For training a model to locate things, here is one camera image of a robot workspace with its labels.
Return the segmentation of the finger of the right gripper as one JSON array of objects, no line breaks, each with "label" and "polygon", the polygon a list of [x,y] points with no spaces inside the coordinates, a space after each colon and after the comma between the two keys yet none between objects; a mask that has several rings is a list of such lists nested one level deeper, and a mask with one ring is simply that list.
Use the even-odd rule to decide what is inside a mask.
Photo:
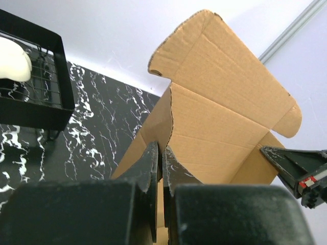
[{"label": "finger of the right gripper", "polygon": [[262,155],[301,205],[316,208],[326,203],[326,150],[305,151],[263,146]]}]

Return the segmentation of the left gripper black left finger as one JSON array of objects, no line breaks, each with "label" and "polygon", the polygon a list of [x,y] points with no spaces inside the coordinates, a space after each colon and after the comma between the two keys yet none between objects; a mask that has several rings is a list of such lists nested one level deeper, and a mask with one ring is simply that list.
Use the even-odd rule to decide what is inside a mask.
[{"label": "left gripper black left finger", "polygon": [[153,244],[159,148],[114,180],[21,185],[1,211],[1,244]]}]

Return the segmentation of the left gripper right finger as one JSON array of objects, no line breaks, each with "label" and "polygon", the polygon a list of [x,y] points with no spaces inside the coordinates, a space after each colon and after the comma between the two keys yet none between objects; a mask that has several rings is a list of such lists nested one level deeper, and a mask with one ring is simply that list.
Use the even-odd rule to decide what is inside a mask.
[{"label": "left gripper right finger", "polygon": [[162,153],[169,244],[313,244],[297,201],[271,185],[203,184]]}]

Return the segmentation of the brown cardboard box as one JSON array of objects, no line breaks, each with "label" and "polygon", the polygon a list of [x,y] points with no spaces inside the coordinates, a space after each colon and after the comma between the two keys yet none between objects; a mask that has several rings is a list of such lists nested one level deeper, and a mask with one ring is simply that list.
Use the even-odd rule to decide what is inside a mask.
[{"label": "brown cardboard box", "polygon": [[292,95],[210,10],[196,12],[155,50],[148,72],[170,80],[122,157],[117,178],[157,141],[203,184],[271,185],[260,153],[291,138],[302,114]]}]

